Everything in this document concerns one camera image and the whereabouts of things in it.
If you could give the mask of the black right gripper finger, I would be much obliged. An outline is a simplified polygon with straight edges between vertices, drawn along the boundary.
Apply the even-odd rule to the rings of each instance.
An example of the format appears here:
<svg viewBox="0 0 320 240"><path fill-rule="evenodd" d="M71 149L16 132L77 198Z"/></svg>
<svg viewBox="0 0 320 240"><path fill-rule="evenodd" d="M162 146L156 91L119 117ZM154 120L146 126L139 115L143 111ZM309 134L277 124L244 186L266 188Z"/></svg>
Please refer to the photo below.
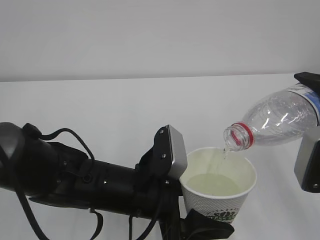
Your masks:
<svg viewBox="0 0 320 240"><path fill-rule="evenodd" d="M310 88L315 93L320 94L320 75L311 72L300 72L293 76L300 84Z"/></svg>

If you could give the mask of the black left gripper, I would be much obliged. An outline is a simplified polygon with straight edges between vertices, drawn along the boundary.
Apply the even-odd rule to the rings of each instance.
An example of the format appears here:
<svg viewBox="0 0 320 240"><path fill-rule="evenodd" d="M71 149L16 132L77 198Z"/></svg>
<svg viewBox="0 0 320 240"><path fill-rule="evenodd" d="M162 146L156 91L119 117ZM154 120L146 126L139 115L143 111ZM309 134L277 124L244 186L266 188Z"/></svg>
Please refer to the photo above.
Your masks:
<svg viewBox="0 0 320 240"><path fill-rule="evenodd" d="M179 197L182 195L177 179L134 180L134 216L150 219L139 240L147 238L156 222L159 222L163 240L222 240L234 233L229 223L211 219L194 209L186 218L181 218Z"/></svg>

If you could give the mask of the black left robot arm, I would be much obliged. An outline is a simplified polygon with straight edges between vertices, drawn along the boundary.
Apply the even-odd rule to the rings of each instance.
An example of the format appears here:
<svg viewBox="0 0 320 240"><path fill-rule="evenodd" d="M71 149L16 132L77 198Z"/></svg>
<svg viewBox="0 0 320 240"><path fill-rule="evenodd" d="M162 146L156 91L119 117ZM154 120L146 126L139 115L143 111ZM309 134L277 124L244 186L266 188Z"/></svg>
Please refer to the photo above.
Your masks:
<svg viewBox="0 0 320 240"><path fill-rule="evenodd" d="M155 224L164 240L219 240L233 234L229 223L194 209L181 218L180 177L187 168L187 155L183 136L173 126L156 132L152 147L133 168L96 160L87 146L78 150L56 142L64 132L71 130L61 128L44 135L30 123L0 125L0 186L16 193L40 240L46 235L30 202L89 210L97 217L94 238L103 227L102 211L149 219L142 240Z"/></svg>

